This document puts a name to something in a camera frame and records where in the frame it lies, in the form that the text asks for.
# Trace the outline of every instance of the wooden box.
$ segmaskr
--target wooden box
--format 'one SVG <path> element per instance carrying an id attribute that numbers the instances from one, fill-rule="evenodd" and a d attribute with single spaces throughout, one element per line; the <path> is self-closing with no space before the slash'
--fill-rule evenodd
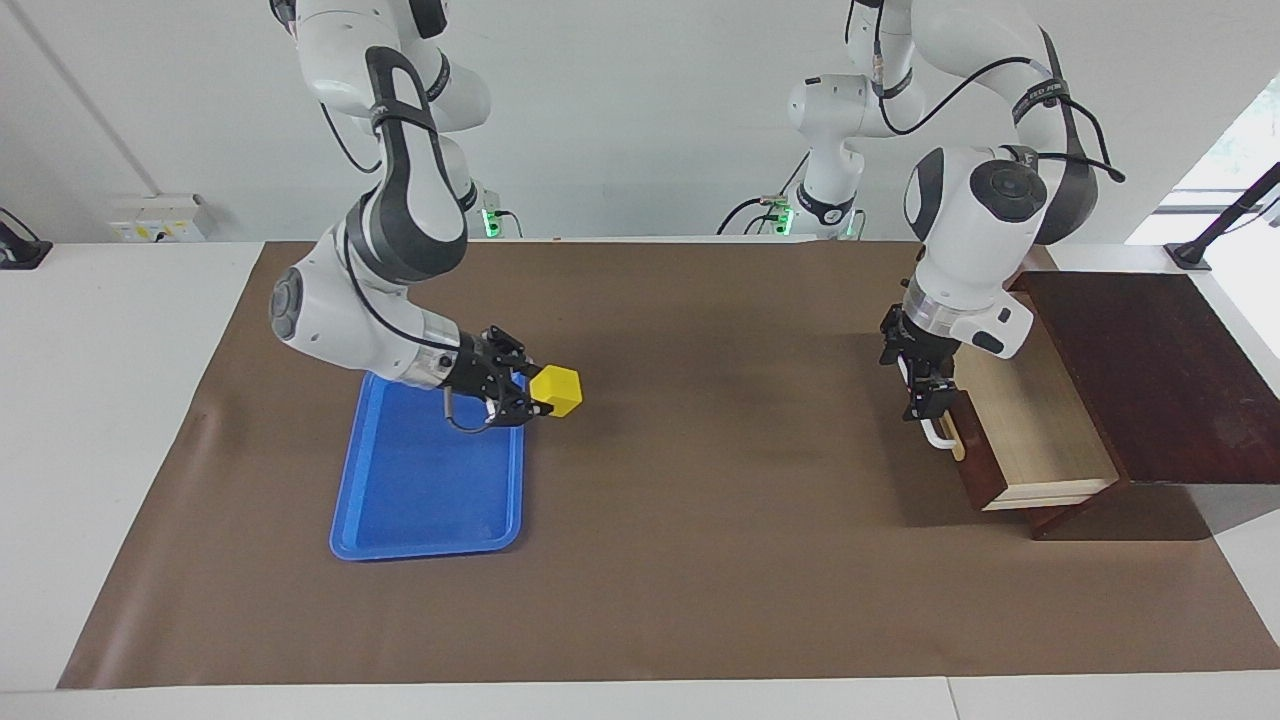
<path id="1" fill-rule="evenodd" d="M 1280 400 L 1190 279 L 1034 272 L 1014 290 L 1039 328 L 1019 359 L 957 357 L 975 507 L 1021 507 L 1041 539 L 1201 539 L 1280 509 Z"/>

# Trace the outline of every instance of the brown paper sheet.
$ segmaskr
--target brown paper sheet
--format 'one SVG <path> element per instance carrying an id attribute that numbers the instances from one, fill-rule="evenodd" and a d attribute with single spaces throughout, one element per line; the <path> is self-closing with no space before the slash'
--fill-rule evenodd
<path id="1" fill-rule="evenodd" d="M 579 368 L 507 552 L 328 548 L 360 374 L 278 343 L 268 246 L 64 688 L 1280 667 L 1213 542 L 1036 543 L 897 418 L 915 245 L 485 245 L 416 301 Z"/>

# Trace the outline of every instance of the window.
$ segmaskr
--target window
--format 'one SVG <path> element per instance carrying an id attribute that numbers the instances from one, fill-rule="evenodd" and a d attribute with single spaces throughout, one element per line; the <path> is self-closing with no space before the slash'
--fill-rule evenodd
<path id="1" fill-rule="evenodd" d="M 1129 245 L 1165 245 L 1194 240 L 1258 177 L 1280 161 L 1280 77 L 1258 95 L 1221 140 L 1179 182 Z M 1245 215 L 1243 225 L 1254 215 Z M 1222 237 L 1206 260 L 1213 277 L 1280 355 L 1280 318 L 1271 287 L 1280 272 L 1280 229 L 1266 222 Z"/>

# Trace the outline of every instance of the white table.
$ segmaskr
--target white table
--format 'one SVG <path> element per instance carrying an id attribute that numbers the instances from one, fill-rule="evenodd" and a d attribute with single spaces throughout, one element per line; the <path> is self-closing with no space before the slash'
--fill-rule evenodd
<path id="1" fill-rule="evenodd" d="M 51 692 L 261 247 L 64 245 L 38 272 L 0 274 L 0 720 L 1280 717 L 1280 671 Z M 1172 269 L 1157 249 L 1053 254 L 1065 269 Z M 1280 360 L 1211 277 L 1197 284 L 1280 388 Z M 1219 543 L 1280 634 L 1280 514 Z"/>

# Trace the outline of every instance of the dark wooden board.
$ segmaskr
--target dark wooden board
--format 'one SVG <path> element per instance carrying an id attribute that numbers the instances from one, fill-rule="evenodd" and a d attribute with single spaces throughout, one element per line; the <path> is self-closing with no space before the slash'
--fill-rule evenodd
<path id="1" fill-rule="evenodd" d="M 1280 483 L 1280 400 L 1184 275 L 1024 273 L 1134 484 Z"/>

